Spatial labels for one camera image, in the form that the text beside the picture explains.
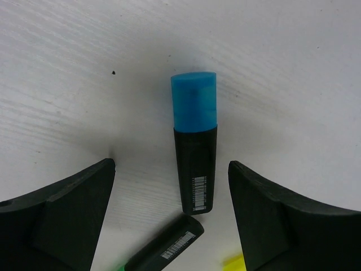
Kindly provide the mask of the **green cap black highlighter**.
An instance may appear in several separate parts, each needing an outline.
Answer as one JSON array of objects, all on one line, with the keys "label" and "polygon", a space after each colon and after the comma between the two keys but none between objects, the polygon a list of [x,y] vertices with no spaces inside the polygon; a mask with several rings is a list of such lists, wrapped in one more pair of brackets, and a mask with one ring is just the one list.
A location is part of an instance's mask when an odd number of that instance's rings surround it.
[{"label": "green cap black highlighter", "polygon": [[118,270],[163,270],[203,233],[199,221],[189,215],[179,215]]}]

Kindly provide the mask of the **blue cap black highlighter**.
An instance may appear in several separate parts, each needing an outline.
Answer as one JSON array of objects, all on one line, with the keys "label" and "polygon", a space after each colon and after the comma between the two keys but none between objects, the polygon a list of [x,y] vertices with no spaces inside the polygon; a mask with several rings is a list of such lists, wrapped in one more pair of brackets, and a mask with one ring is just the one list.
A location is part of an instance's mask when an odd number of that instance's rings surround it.
[{"label": "blue cap black highlighter", "polygon": [[213,208],[217,149],[217,75],[171,77],[174,140],[180,198],[187,215]]}]

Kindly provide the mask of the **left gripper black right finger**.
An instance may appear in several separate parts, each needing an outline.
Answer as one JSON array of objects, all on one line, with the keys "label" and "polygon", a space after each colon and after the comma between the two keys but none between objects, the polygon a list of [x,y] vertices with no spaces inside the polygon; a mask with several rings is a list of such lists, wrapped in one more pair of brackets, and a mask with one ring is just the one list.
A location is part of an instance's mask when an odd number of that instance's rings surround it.
[{"label": "left gripper black right finger", "polygon": [[360,212],[295,193],[238,161],[228,183],[247,270],[360,269]]}]

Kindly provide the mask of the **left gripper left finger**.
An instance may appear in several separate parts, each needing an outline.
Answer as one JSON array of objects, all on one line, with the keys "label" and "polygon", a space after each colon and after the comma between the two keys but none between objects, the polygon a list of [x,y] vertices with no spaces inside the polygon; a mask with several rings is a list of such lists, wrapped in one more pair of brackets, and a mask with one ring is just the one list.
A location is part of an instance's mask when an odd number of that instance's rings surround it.
[{"label": "left gripper left finger", "polygon": [[115,179],[113,159],[1,202],[1,270],[90,270]]}]

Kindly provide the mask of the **yellow cap black highlighter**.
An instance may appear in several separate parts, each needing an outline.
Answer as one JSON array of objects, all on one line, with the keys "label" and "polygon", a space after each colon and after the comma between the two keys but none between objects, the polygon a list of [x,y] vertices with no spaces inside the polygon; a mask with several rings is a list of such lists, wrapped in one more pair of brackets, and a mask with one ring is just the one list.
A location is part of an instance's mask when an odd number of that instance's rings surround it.
[{"label": "yellow cap black highlighter", "polygon": [[223,271],[246,271],[243,253],[232,256],[222,263]]}]

